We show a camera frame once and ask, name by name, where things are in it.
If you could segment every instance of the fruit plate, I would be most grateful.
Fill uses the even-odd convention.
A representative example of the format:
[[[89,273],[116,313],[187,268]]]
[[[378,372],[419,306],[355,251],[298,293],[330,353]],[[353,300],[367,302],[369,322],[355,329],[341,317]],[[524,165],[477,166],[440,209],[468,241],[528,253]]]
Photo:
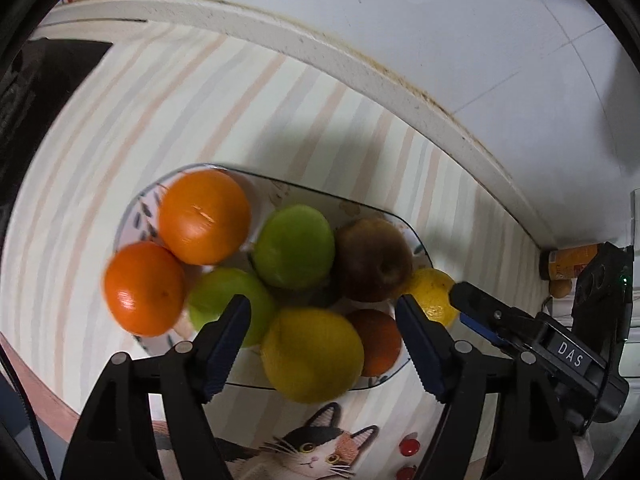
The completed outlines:
[[[257,240],[264,221],[274,210],[293,204],[306,204],[318,209],[327,218],[331,227],[336,230],[343,225],[359,218],[383,218],[393,224],[404,237],[413,253],[414,270],[433,267],[431,259],[424,245],[412,227],[400,217],[374,208],[330,195],[325,192],[309,189],[297,184],[283,182],[274,178],[267,178],[248,171],[226,168],[215,164],[193,164],[163,176],[150,186],[143,189],[127,206],[116,232],[113,246],[114,252],[122,247],[140,240],[153,240],[162,244],[158,234],[158,206],[162,196],[173,181],[185,173],[203,169],[216,169],[225,171],[244,190],[252,208],[252,222],[249,236],[239,251],[226,259],[220,265],[223,267],[236,267],[254,274],[250,254]],[[197,277],[212,267],[185,265],[189,285],[193,285]],[[322,308],[330,308],[340,314],[348,314],[360,308],[375,308],[393,316],[391,301],[378,303],[360,303],[340,297],[330,279],[315,288],[305,292],[282,291],[270,287],[270,291],[280,305],[303,306],[311,305]],[[172,330],[158,337],[138,337],[137,341],[143,349],[152,356],[162,355],[176,342],[189,339],[193,340],[196,331],[189,321],[186,310]],[[397,374],[408,362],[409,354],[404,345],[394,366],[380,377],[360,378],[352,390],[367,390],[379,386]],[[243,348],[229,374],[227,384],[245,386],[248,388],[273,389],[262,368],[260,349],[258,346]]]

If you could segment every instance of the cat illustration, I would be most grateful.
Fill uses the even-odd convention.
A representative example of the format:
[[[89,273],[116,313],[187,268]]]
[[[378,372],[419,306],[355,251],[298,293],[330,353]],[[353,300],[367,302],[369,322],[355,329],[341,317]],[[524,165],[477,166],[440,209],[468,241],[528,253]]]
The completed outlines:
[[[340,405],[331,402],[300,428],[274,437],[259,450],[217,438],[216,443],[234,480],[304,480],[351,478],[351,465],[378,435],[377,426],[356,433],[338,427]]]

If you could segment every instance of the yellow lemon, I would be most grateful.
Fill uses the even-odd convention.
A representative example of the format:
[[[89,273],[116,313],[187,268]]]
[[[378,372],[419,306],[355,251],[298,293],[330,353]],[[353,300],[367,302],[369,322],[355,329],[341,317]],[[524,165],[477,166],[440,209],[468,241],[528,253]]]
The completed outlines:
[[[364,348],[343,316],[322,308],[284,308],[262,340],[262,364],[271,385],[287,399],[327,402],[358,379]]]
[[[411,294],[431,321],[450,326],[458,315],[458,311],[449,303],[449,291],[454,284],[446,272],[417,269],[402,294]]]

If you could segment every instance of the screw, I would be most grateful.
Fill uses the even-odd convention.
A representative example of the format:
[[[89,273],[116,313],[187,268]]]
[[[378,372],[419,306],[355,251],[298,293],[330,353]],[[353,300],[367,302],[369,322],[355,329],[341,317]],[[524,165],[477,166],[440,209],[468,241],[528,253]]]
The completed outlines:
[[[193,348],[193,343],[191,341],[180,341],[174,348],[178,354],[187,354]]]
[[[125,352],[118,352],[111,356],[111,362],[115,365],[121,365],[127,360],[127,354]]]
[[[471,343],[469,341],[464,341],[461,339],[460,341],[456,341],[454,348],[461,354],[468,354],[469,352],[471,352],[473,347],[471,346]]]
[[[532,365],[536,362],[536,356],[531,352],[523,352],[522,354],[520,354],[520,358],[522,359],[522,362],[528,365]]]

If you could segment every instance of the red cherry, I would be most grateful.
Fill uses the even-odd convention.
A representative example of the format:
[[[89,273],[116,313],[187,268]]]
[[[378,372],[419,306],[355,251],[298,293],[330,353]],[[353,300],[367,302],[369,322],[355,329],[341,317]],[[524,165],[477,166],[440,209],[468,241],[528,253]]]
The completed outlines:
[[[400,443],[399,447],[403,456],[413,456],[420,451],[420,442],[414,438],[406,438]]]
[[[396,473],[396,480],[413,480],[415,476],[414,467],[403,467]]]

